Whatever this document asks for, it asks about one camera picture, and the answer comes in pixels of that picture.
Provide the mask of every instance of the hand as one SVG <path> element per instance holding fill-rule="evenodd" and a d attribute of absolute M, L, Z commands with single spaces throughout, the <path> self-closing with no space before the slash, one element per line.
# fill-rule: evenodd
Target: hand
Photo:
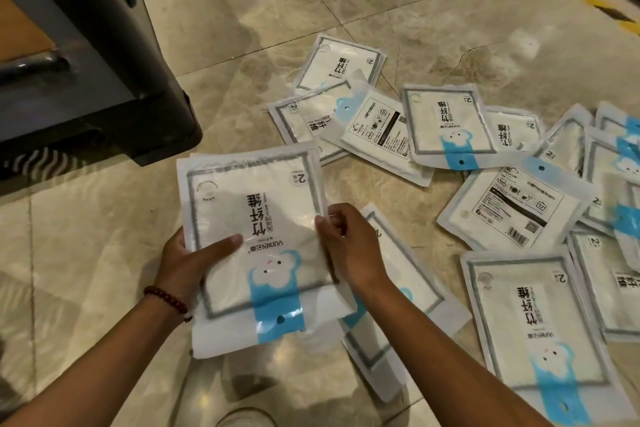
<path fill-rule="evenodd" d="M 242 235 L 233 235 L 192 253 L 184 245 L 184 231 L 180 228 L 164 245 L 154 285 L 191 308 L 200 280 L 213 265 L 234 253 L 242 242 Z"/>
<path fill-rule="evenodd" d="M 316 229 L 333 265 L 353 291 L 364 299 L 378 286 L 390 284 L 378 235 L 364 216 L 348 203 L 329 206 L 329 214 L 329 219 L 316 216 Z"/>

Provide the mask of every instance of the person's right hand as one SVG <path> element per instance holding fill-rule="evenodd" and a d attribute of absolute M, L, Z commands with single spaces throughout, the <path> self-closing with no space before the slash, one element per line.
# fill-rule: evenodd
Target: person's right hand
<path fill-rule="evenodd" d="M 361 298 L 390 283 L 376 230 L 348 203 L 329 206 L 329 218 L 316 216 L 320 241 L 333 265 Z"/>

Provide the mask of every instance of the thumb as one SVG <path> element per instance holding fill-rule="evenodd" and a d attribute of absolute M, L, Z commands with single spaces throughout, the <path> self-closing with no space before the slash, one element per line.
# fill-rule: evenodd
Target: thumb
<path fill-rule="evenodd" d="M 335 246 L 340 243 L 338 240 L 342 238 L 340 231 L 333 228 L 329 220 L 324 216 L 316 216 L 316 230 L 322 245 L 324 245 L 329 253 L 332 253 Z"/>
<path fill-rule="evenodd" d="M 233 235 L 189 255 L 189 263 L 204 273 L 219 261 L 234 253 L 243 243 L 242 235 Z"/>

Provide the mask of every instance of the forearm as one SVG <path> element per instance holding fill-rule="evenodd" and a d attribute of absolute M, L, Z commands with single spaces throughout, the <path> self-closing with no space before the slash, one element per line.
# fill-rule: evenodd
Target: forearm
<path fill-rule="evenodd" d="M 360 296 L 443 427 L 550 425 L 391 282 Z"/>
<path fill-rule="evenodd" d="M 143 298 L 107 335 L 6 427 L 107 427 L 158 349 L 181 322 L 171 306 Z"/>

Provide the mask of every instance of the package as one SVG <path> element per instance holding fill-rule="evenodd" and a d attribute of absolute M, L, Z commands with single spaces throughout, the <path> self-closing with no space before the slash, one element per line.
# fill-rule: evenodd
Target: package
<path fill-rule="evenodd" d="M 575 272 L 584 280 L 600 330 L 608 341 L 640 341 L 640 273 L 631 269 L 615 238 L 573 229 L 567 240 Z"/>
<path fill-rule="evenodd" d="M 194 311 L 194 358 L 240 350 L 355 310 L 334 281 L 314 218 L 326 215 L 315 142 L 177 161 L 184 237 L 199 250 L 240 233 L 211 269 Z"/>
<path fill-rule="evenodd" d="M 437 223 L 473 250 L 560 245 L 593 200 L 587 181 L 519 152 L 511 167 L 472 172 Z"/>
<path fill-rule="evenodd" d="M 404 85 L 404 115 L 413 160 L 441 169 L 465 171 L 510 165 L 476 85 Z"/>
<path fill-rule="evenodd" d="M 614 235 L 628 267 L 640 272 L 640 184 L 619 178 L 614 182 L 613 193 L 618 197 L 612 223 Z"/>
<path fill-rule="evenodd" d="M 500 144 L 510 150 L 522 150 L 538 142 L 545 133 L 540 117 L 527 110 L 507 107 L 487 107 L 493 133 Z"/>
<path fill-rule="evenodd" d="M 292 84 L 294 93 L 333 85 L 346 75 L 361 70 L 375 86 L 387 55 L 379 49 L 318 34 L 305 65 Z"/>
<path fill-rule="evenodd" d="M 596 110 L 596 128 L 640 144 L 640 119 L 627 115 L 608 101 L 601 101 Z"/>
<path fill-rule="evenodd" d="M 623 137 L 587 128 L 582 177 L 596 185 L 596 197 L 580 218 L 584 224 L 613 236 L 620 178 L 640 181 L 640 150 Z"/>
<path fill-rule="evenodd" d="M 591 113 L 576 103 L 551 127 L 541 142 L 533 144 L 533 155 L 582 176 L 584 132 L 591 125 Z"/>
<path fill-rule="evenodd" d="M 352 97 L 351 85 L 342 80 L 270 103 L 269 114 L 287 144 L 315 140 L 320 149 L 320 164 L 324 165 L 348 154 L 320 135 L 331 122 L 338 101 Z"/>
<path fill-rule="evenodd" d="M 380 250 L 392 282 L 447 335 L 458 332 L 471 314 L 440 280 L 420 264 L 380 211 L 368 204 L 362 215 L 378 232 Z M 356 313 L 342 319 L 342 342 L 362 375 L 384 402 L 402 389 L 409 374 L 385 334 L 360 300 Z"/>
<path fill-rule="evenodd" d="M 551 422 L 635 419 L 566 247 L 461 258 L 486 366 Z"/>
<path fill-rule="evenodd" d="M 389 172 L 427 187 L 433 169 L 413 162 L 402 104 L 367 82 L 349 78 L 354 99 L 340 102 L 323 139 L 379 165 Z"/>

